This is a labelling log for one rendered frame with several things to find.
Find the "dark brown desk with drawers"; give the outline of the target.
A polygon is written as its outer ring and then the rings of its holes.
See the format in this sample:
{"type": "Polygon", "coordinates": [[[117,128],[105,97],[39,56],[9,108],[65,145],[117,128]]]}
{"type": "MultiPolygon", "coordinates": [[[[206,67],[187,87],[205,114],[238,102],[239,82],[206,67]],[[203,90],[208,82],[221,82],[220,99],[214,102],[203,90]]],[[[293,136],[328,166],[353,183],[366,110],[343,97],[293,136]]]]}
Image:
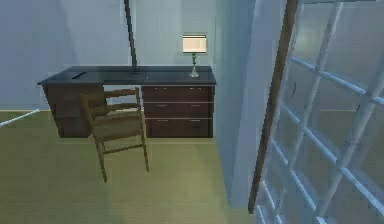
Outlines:
{"type": "Polygon", "coordinates": [[[81,105],[82,93],[138,86],[149,138],[211,138],[216,78],[209,66],[72,66],[38,82],[51,109],[58,135],[86,138],[90,129],[81,105]]]}

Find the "table lamp with cream shade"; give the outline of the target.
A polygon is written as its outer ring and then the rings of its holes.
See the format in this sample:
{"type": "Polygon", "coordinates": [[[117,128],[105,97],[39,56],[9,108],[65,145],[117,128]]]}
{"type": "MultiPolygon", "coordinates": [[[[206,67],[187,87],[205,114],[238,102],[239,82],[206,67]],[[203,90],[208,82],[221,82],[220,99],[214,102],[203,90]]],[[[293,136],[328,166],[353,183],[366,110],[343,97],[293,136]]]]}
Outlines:
{"type": "Polygon", "coordinates": [[[182,37],[182,50],[183,53],[190,53],[192,55],[192,71],[189,76],[192,78],[198,78],[199,74],[196,69],[197,55],[199,53],[207,52],[207,36],[197,34],[185,34],[182,37]]]}

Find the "brown wooden chair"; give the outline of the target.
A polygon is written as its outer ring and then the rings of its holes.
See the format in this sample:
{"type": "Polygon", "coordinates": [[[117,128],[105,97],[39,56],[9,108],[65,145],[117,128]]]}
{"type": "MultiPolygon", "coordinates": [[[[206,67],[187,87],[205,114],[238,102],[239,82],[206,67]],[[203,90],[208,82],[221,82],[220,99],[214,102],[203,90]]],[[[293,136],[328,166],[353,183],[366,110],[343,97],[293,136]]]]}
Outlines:
{"type": "Polygon", "coordinates": [[[85,115],[86,124],[90,135],[93,137],[103,181],[107,182],[104,156],[134,148],[142,148],[145,168],[149,171],[149,160],[147,145],[145,142],[145,132],[143,124],[143,114],[141,107],[140,89],[120,89],[103,91],[102,93],[81,93],[79,95],[81,106],[85,115]],[[135,103],[119,103],[93,105],[92,101],[106,100],[107,98],[117,98],[123,96],[134,96],[135,103]],[[139,136],[140,143],[120,148],[108,150],[106,142],[139,136]]]}

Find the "black slanted pole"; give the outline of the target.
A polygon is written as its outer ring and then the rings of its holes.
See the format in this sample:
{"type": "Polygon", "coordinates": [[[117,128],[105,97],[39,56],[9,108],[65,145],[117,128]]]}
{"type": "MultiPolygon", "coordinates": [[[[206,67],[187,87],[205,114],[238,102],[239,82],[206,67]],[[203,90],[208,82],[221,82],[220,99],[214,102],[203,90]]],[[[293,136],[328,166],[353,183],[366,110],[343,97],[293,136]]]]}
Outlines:
{"type": "Polygon", "coordinates": [[[124,2],[125,16],[126,16],[126,21],[127,21],[132,69],[133,69],[134,73],[137,73],[138,64],[137,64],[137,56],[136,56],[136,49],[135,49],[135,43],[134,43],[132,18],[131,18],[131,11],[130,11],[130,0],[123,0],[123,2],[124,2]]]}

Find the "window with white bars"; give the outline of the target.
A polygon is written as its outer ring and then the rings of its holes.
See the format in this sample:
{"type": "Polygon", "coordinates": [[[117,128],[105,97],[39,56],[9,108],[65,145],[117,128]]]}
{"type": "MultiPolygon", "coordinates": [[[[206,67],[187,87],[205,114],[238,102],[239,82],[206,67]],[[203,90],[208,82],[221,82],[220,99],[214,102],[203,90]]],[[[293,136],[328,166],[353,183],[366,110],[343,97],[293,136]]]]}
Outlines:
{"type": "Polygon", "coordinates": [[[286,0],[248,211],[384,224],[384,0],[286,0]]]}

